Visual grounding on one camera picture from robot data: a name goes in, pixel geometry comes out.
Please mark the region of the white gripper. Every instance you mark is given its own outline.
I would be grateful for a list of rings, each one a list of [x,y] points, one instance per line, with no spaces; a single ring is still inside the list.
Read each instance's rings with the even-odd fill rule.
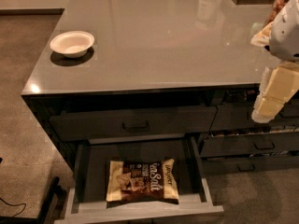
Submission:
[[[251,118],[257,123],[273,120],[286,103],[299,91],[299,0],[289,0],[250,43],[269,45],[270,53],[281,61],[277,67],[266,67]]]

